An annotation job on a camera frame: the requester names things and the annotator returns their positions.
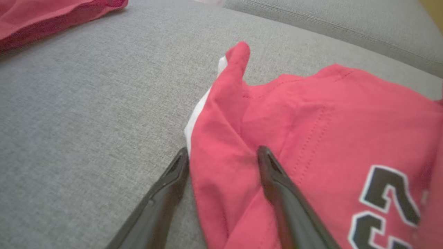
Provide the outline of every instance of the white fabric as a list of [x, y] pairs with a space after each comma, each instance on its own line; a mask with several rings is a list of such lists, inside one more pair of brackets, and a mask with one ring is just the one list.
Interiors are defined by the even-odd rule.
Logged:
[[[223, 70], [228, 66], [228, 60], [226, 59], [226, 56], [223, 56], [218, 61], [218, 72], [217, 77], [220, 76], [220, 74], [223, 72]], [[203, 107], [205, 106], [206, 99], [208, 98], [209, 92], [211, 91], [211, 88], [208, 89], [208, 91], [203, 95], [203, 97], [200, 99], [200, 101], [195, 106], [191, 117], [189, 118], [188, 124], [185, 127], [185, 137], [186, 137], [186, 146], [188, 148], [188, 155], [191, 156], [191, 136], [192, 136], [192, 130], [194, 129], [195, 122], [197, 122], [197, 118], [200, 115], [200, 113], [203, 110]]]

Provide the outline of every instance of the couch cushion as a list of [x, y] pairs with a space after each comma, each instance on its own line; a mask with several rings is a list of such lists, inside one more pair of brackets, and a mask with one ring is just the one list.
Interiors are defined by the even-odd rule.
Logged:
[[[249, 84], [338, 63], [441, 98], [440, 78], [324, 35], [201, 3], [129, 1], [0, 58], [0, 248], [105, 248], [186, 144], [218, 59], [240, 40]], [[167, 248], [205, 248], [189, 185]]]
[[417, 0], [224, 0], [223, 6], [349, 42], [443, 77], [443, 35]]

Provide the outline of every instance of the gray couch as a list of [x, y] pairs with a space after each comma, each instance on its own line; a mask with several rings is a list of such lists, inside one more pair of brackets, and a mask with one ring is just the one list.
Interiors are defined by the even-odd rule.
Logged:
[[[221, 7], [130, 0], [0, 57], [0, 248], [105, 248], [186, 144], [194, 105], [240, 40], [252, 85], [338, 63], [441, 98], [430, 67]], [[206, 247], [189, 183], [170, 249]]]

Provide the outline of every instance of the couch seam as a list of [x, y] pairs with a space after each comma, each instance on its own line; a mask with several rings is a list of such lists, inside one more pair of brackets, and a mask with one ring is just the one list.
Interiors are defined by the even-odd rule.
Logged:
[[354, 30], [352, 30], [350, 28], [341, 26], [340, 24], [336, 24], [334, 22], [328, 23], [326, 21], [323, 21], [323, 20], [320, 20], [320, 19], [315, 19], [314, 17], [310, 17], [309, 15], [304, 14], [304, 13], [297, 13], [295, 11], [287, 10], [287, 9], [284, 9], [284, 8], [277, 8], [274, 5], [270, 6], [269, 4], [265, 4], [265, 3], [262, 3], [262, 2], [255, 2], [255, 1], [251, 1], [251, 0], [240, 0], [240, 1], [243, 1], [243, 2], [245, 2], [247, 4], [254, 5], [256, 7], [265, 8], [265, 9], [268, 9], [268, 10], [271, 10], [271, 11], [280, 12], [280, 13], [283, 13], [283, 14], [286, 14], [286, 15], [289, 15], [289, 16], [294, 16], [294, 17], [297, 17], [299, 19], [303, 19], [303, 20], [306, 20], [306, 21], [311, 21], [311, 22], [319, 23], [319, 24], [322, 24], [322, 25], [324, 25], [324, 26], [326, 26], [328, 28], [333, 28], [333, 29], [336, 29], [336, 30], [342, 30], [342, 31], [344, 31], [344, 32], [346, 32], [346, 33], [348, 33], [350, 35], [357, 36], [357, 37], [360, 37], [362, 39], [366, 39], [366, 40], [368, 40], [370, 42], [377, 42], [378, 44], [380, 44], [382, 46], [385, 46], [385, 47], [387, 47], [390, 50], [394, 50], [394, 51], [400, 52], [403, 55], [406, 55], [406, 56], [407, 55], [414, 55], [414, 56], [418, 57], [419, 59], [421, 59], [424, 63], [426, 63], [426, 64], [428, 64], [430, 66], [435, 66], [435, 64], [443, 65], [443, 61], [433, 60], [433, 59], [430, 59], [428, 57], [424, 57], [424, 56], [415, 54], [416, 52], [409, 51], [408, 49], [402, 48], [402, 47], [397, 46], [397, 45], [392, 45], [392, 44], [390, 44], [390, 43], [388, 43], [388, 42], [386, 42], [384, 40], [376, 39], [374, 37], [358, 33], [357, 31], [354, 31]]

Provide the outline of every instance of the white outline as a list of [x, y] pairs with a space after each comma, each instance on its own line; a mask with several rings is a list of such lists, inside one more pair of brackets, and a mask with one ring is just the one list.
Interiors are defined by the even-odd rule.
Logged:
[[400, 207], [400, 204], [398, 203], [396, 189], [391, 184], [386, 185], [386, 187], [385, 187], [385, 189], [383, 191], [382, 198], [386, 201], [386, 205], [385, 205], [384, 209], [380, 208], [380, 207], [378, 207], [378, 206], [376, 206], [376, 205], [374, 205], [374, 204], [372, 204], [372, 203], [370, 203], [370, 202], [365, 200], [365, 196], [367, 194], [369, 185], [371, 184], [372, 176], [373, 176], [374, 171], [375, 171], [376, 168], [380, 168], [380, 169], [384, 169], [384, 170], [390, 171], [390, 172], [392, 172], [394, 174], [399, 175], [403, 179], [403, 184], [404, 184], [404, 187], [405, 187], [404, 191], [405, 191], [405, 194], [406, 194], [406, 198], [408, 199], [409, 203], [412, 205], [412, 207], [415, 210], [415, 212], [417, 213], [417, 215], [420, 217], [420, 211], [419, 211], [419, 209], [417, 207], [417, 204], [415, 203], [414, 199], [411, 197], [411, 194], [409, 193], [409, 181], [408, 181], [407, 175], [405, 175], [401, 171], [398, 171], [396, 169], [393, 169], [393, 168], [390, 168], [390, 167], [387, 167], [387, 166], [383, 166], [383, 165], [372, 165], [371, 166], [371, 169], [369, 171], [368, 177], [366, 178], [365, 186], [364, 186], [363, 191], [362, 191], [362, 193], [360, 195], [360, 199], [359, 199], [360, 202], [365, 204], [365, 205], [367, 205], [367, 206], [370, 206], [370, 207], [372, 207], [372, 208], [374, 208], [374, 209], [376, 209], [376, 210], [378, 210], [380, 212], [383, 212], [383, 213], [387, 214], [388, 211], [389, 211], [389, 207], [391, 206], [391, 199], [388, 198], [388, 193], [389, 193], [389, 190], [392, 190], [392, 193], [393, 193], [393, 196], [394, 196], [395, 206], [397, 207], [397, 211], [400, 214], [400, 217], [403, 220], [403, 222], [408, 224], [408, 225], [410, 225], [410, 226], [412, 226], [412, 227], [417, 227], [416, 224], [414, 224], [414, 223], [412, 223], [412, 222], [410, 222], [410, 221], [408, 221], [406, 219], [406, 217], [405, 217], [405, 215], [404, 215], [404, 213], [403, 213], [403, 211], [402, 211], [402, 209]]
[[[350, 230], [349, 235], [348, 235], [349, 243], [351, 244], [352, 248], [360, 249], [355, 244], [355, 242], [353, 240], [353, 236], [355, 234], [355, 229], [356, 229], [356, 225], [357, 225], [357, 219], [359, 219], [361, 217], [364, 217], [366, 215], [370, 215], [370, 216], [372, 216], [374, 218], [377, 218], [377, 219], [381, 220], [381, 228], [380, 228], [380, 230], [375, 228], [375, 227], [371, 227], [371, 234], [369, 235], [368, 245], [370, 245], [370, 246], [372, 246], [372, 247], [374, 247], [376, 249], [386, 249], [386, 248], [384, 248], [384, 247], [374, 243], [374, 238], [375, 238], [376, 233], [381, 235], [381, 236], [385, 235], [385, 232], [386, 232], [386, 219], [381, 217], [380, 215], [374, 214], [371, 211], [363, 211], [363, 212], [360, 212], [358, 214], [354, 214], [352, 216], [351, 230]], [[388, 249], [392, 249], [393, 248], [394, 242], [402, 244], [402, 245], [404, 245], [408, 249], [412, 249], [412, 246], [409, 243], [407, 243], [407, 242], [405, 242], [405, 241], [403, 241], [403, 240], [401, 240], [399, 238], [396, 238], [394, 236], [388, 236]]]

